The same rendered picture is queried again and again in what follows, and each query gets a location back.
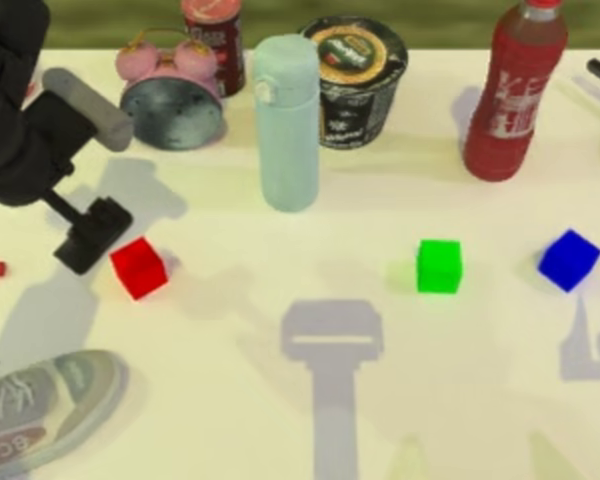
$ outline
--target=blue cube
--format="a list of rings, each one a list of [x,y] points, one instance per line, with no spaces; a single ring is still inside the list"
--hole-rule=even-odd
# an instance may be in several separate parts
[[[573,230],[567,230],[544,253],[538,270],[565,292],[586,277],[600,257],[600,249]]]

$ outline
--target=thermos button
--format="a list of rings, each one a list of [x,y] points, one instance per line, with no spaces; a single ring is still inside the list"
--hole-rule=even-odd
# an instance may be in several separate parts
[[[265,80],[260,80],[255,87],[256,98],[263,103],[273,103],[273,87]]]

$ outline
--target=white tabletop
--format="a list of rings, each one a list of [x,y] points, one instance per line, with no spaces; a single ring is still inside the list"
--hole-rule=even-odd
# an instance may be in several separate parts
[[[49,51],[41,65],[69,68],[117,103],[114,55]],[[132,370],[111,421],[32,477],[311,479],[312,374],[282,352],[280,323],[298,300],[361,299],[382,317],[384,338],[380,358],[355,374],[361,480],[580,478],[532,474],[535,430],[568,459],[562,467],[600,480],[600,381],[559,373],[577,294],[533,263],[567,228],[600,246],[600,100],[573,79],[600,87],[585,70],[594,56],[565,55],[524,167],[503,184],[473,179],[457,150],[485,51],[411,52],[381,137],[324,149],[319,199],[298,215],[260,196],[249,86],[228,102],[230,131],[213,147],[168,153],[134,141],[112,155],[92,142],[59,191],[81,208],[111,195],[136,217],[120,245],[145,235],[180,264],[138,303],[106,258],[82,278],[59,265],[52,252],[66,225],[43,204],[0,206],[5,371],[81,348],[116,351]],[[414,293],[425,238],[462,242],[457,295]],[[400,269],[410,286],[388,279]],[[600,261],[578,294],[595,347]],[[414,470],[409,438],[428,476]]]

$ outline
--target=green cube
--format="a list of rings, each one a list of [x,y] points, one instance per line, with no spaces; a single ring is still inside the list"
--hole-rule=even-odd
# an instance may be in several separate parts
[[[422,240],[418,251],[418,292],[456,293],[462,279],[460,242]]]

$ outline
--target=cube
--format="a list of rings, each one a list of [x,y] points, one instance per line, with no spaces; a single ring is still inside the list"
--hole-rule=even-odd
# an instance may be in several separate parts
[[[600,249],[574,230],[567,230],[542,256],[538,270],[570,292],[593,270]]]
[[[162,259],[143,237],[113,252],[110,258],[120,282],[134,300],[169,281]]]
[[[462,279],[460,242],[422,240],[418,250],[417,284],[421,293],[456,293]]]

